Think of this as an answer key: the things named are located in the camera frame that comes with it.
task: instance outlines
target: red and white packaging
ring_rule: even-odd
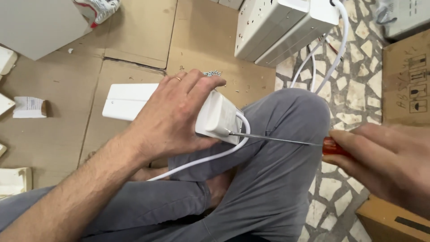
[[[112,16],[121,5],[120,0],[73,0],[82,15],[92,21],[91,28],[97,27]]]

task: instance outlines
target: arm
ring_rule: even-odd
[[[354,158],[325,155],[381,199],[430,219],[430,130],[365,124],[330,135]]]
[[[165,77],[124,132],[0,233],[0,241],[76,241],[138,169],[215,144],[197,137],[194,126],[209,92],[225,80],[198,70],[177,77]]]

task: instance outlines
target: screwdriver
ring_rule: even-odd
[[[347,157],[352,157],[350,153],[345,151],[331,137],[325,137],[324,140],[322,141],[322,145],[320,145],[320,144],[315,144],[315,143],[307,143],[307,142],[300,142],[300,141],[293,141],[293,140],[275,139],[272,137],[256,135],[256,134],[230,132],[230,135],[238,136],[238,137],[244,137],[244,138],[252,138],[252,139],[274,140],[274,141],[287,142],[287,143],[293,143],[293,144],[299,144],[299,145],[320,146],[320,147],[322,147],[322,154],[323,155],[344,155]]]

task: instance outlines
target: stone tile floor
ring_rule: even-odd
[[[351,130],[363,123],[381,122],[382,47],[381,29],[373,22],[375,0],[346,0],[350,30],[344,61],[339,64],[321,92],[331,110],[335,129]],[[339,49],[343,21],[330,34],[331,44]],[[275,90],[289,87],[303,59],[306,48],[276,68]],[[324,79],[336,54],[324,44],[316,53],[316,84]],[[312,80],[309,61],[297,80],[297,88],[308,89]],[[369,242],[355,210],[369,192],[362,184],[340,168],[322,163],[309,189],[310,208],[299,242]]]

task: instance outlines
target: hand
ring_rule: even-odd
[[[219,140],[198,137],[195,124],[209,93],[225,83],[219,76],[207,77],[196,69],[164,77],[122,140],[146,163],[211,147]]]
[[[330,136],[353,157],[325,155],[376,196],[430,219],[430,129],[365,124]]]

